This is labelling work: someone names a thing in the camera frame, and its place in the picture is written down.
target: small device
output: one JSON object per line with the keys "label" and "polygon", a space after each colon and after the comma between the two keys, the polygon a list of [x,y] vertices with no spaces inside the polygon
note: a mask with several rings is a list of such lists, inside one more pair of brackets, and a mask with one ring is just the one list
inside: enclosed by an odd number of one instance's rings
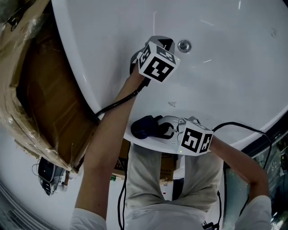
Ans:
{"label": "small device", "polygon": [[149,79],[163,83],[180,64],[180,59],[152,41],[143,52],[138,53],[139,73]]}
{"label": "small device", "polygon": [[198,122],[186,121],[177,154],[199,156],[208,152],[213,131]]}
{"label": "small device", "polygon": [[40,159],[38,167],[39,182],[45,193],[50,196],[57,190],[64,169],[47,161],[43,157]]}

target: person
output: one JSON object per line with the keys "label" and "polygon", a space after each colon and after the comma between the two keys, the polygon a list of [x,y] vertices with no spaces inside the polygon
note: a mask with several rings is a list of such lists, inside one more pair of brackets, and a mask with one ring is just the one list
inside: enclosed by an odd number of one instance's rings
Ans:
{"label": "person", "polygon": [[[136,64],[115,101],[133,92],[143,79]],[[107,229],[105,220],[110,177],[134,101],[135,98],[107,112],[88,146],[71,230]],[[266,172],[249,156],[216,137],[212,138],[210,150],[201,156],[185,156],[182,194],[177,200],[165,201],[159,185],[161,153],[131,144],[125,229],[203,229],[205,214],[217,201],[223,161],[250,186],[249,204],[237,220],[235,229],[270,229],[271,200]]]}

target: power cord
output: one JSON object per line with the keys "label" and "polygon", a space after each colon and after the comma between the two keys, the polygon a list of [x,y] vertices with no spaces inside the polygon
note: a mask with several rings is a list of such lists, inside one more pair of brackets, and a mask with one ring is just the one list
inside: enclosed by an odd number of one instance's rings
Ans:
{"label": "power cord", "polygon": [[[257,130],[257,129],[255,129],[255,128],[251,128],[251,127],[249,127],[249,126],[247,126],[247,125],[240,124],[240,123],[237,123],[237,122],[226,122],[226,123],[222,123],[222,124],[216,126],[214,129],[212,129],[212,131],[215,132],[215,131],[217,131],[218,129],[220,129],[220,128],[226,126],[226,125],[235,125],[235,126],[239,126],[239,127],[242,127],[242,128],[246,128],[246,129],[249,129],[249,130],[251,130],[251,131],[260,133],[260,134],[264,135],[265,137],[267,137],[267,139],[269,140],[269,151],[268,151],[268,155],[267,155],[266,161],[265,161],[265,163],[264,163],[264,167],[263,167],[263,168],[265,169],[266,166],[267,166],[267,163],[268,163],[268,159],[269,159],[269,156],[270,156],[270,153],[271,153],[271,149],[272,149],[272,141],[271,141],[270,138],[267,136],[267,134],[266,134],[265,132],[263,132],[263,131]],[[243,212],[243,210],[245,209],[245,207],[246,207],[246,205],[248,204],[248,202],[249,202],[249,196],[248,196],[248,198],[247,198],[244,206],[242,207],[242,209],[241,209],[241,211],[240,211],[240,215],[242,214],[242,212]]]}
{"label": "power cord", "polygon": [[109,111],[109,110],[111,110],[111,109],[114,109],[115,107],[117,107],[117,106],[119,106],[119,105],[127,102],[128,100],[136,97],[136,96],[140,93],[140,91],[141,91],[145,86],[148,86],[149,82],[150,82],[150,79],[149,79],[149,78],[145,78],[145,79],[141,82],[141,84],[139,85],[139,87],[138,87],[134,92],[132,92],[132,93],[129,94],[128,96],[124,97],[123,99],[121,99],[121,100],[119,100],[119,101],[117,101],[117,102],[115,102],[115,103],[113,103],[113,104],[111,104],[111,105],[109,105],[109,106],[101,109],[99,112],[97,112],[97,113],[94,115],[94,119],[93,119],[94,122],[96,122],[96,120],[98,119],[98,117],[99,117],[101,114],[106,113],[107,111]]}
{"label": "power cord", "polygon": [[219,197],[219,211],[220,211],[220,215],[219,215],[219,220],[218,220],[218,229],[220,227],[220,220],[221,220],[221,217],[222,217],[222,202],[221,202],[221,196],[220,196],[220,192],[217,191],[217,196]]}
{"label": "power cord", "polygon": [[34,173],[34,171],[33,171],[33,167],[36,166],[36,171],[38,172],[38,168],[37,168],[37,166],[39,165],[39,162],[40,162],[40,160],[37,160],[37,163],[34,164],[34,165],[32,165],[32,168],[31,168],[32,173],[33,173],[35,176],[38,176],[38,175],[36,175],[36,174]]}
{"label": "power cord", "polygon": [[[124,230],[125,228],[125,218],[124,218],[124,211],[125,211],[125,200],[126,200],[126,182],[127,182],[127,170],[128,170],[128,160],[129,160],[129,151],[130,151],[130,146],[128,148],[128,153],[127,153],[127,164],[126,167],[124,164],[122,164],[121,160],[118,158],[119,163],[121,164],[122,168],[124,169],[124,173],[125,173],[125,179],[124,179],[124,183],[123,183],[123,187],[121,189],[119,198],[118,198],[118,205],[117,205],[117,213],[118,213],[118,223],[120,226],[121,230]],[[123,219],[123,225],[121,224],[121,214],[120,214],[120,203],[121,203],[121,198],[124,192],[124,200],[123,200],[123,211],[122,211],[122,219]]]}

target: sleeve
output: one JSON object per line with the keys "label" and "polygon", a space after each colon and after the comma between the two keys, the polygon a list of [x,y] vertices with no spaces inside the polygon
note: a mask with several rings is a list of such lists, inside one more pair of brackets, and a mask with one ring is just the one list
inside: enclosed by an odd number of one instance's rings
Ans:
{"label": "sleeve", "polygon": [[99,215],[76,208],[72,214],[70,230],[107,230],[106,221]]}
{"label": "sleeve", "polygon": [[235,223],[235,230],[255,229],[271,229],[271,200],[267,196],[254,198]]}

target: white shirt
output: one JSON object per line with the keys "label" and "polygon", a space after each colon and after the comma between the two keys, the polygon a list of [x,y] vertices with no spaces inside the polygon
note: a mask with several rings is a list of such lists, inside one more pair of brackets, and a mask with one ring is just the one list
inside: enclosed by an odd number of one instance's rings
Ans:
{"label": "white shirt", "polygon": [[[130,212],[126,230],[203,230],[205,212],[173,204],[155,204]],[[270,230],[271,200],[258,196],[244,209],[235,223],[235,230]],[[92,212],[76,208],[70,230],[106,230],[105,220]]]}

